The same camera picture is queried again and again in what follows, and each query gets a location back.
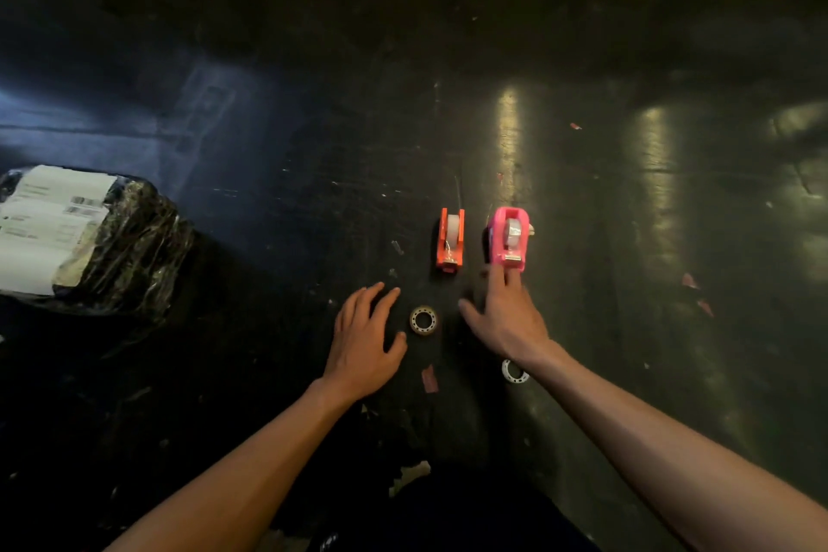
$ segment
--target forearm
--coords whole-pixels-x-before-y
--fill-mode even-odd
[[[316,380],[290,408],[141,518],[109,549],[251,549],[349,404]]]
[[[526,369],[693,548],[825,550],[828,511],[566,356]]]

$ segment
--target black pants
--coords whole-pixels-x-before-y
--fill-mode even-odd
[[[332,526],[313,539],[308,552],[598,551],[542,493],[457,468],[438,468],[383,505]]]

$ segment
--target person's left hand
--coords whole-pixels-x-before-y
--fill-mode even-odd
[[[397,373],[406,355],[406,335],[397,332],[388,353],[383,349],[388,312],[400,296],[399,288],[379,300],[370,314],[371,302],[383,289],[378,282],[348,297],[334,323],[334,342],[322,379],[348,402],[371,395]]]

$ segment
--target hand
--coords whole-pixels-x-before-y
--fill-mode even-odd
[[[334,321],[334,342],[322,379],[349,403],[371,395],[388,382],[408,349],[404,332],[397,332],[388,353],[383,349],[388,312],[400,296],[399,288],[393,289],[379,300],[371,315],[371,302],[384,285],[378,282],[356,291]]]
[[[543,317],[521,284],[517,269],[504,270],[501,265],[492,264],[484,314],[467,299],[461,299],[460,310],[471,331],[486,347],[514,360],[523,369],[549,354],[566,356],[564,349],[550,340]]]

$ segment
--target package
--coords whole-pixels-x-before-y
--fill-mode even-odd
[[[36,166],[0,176],[0,294],[160,321],[194,239],[142,179]]]

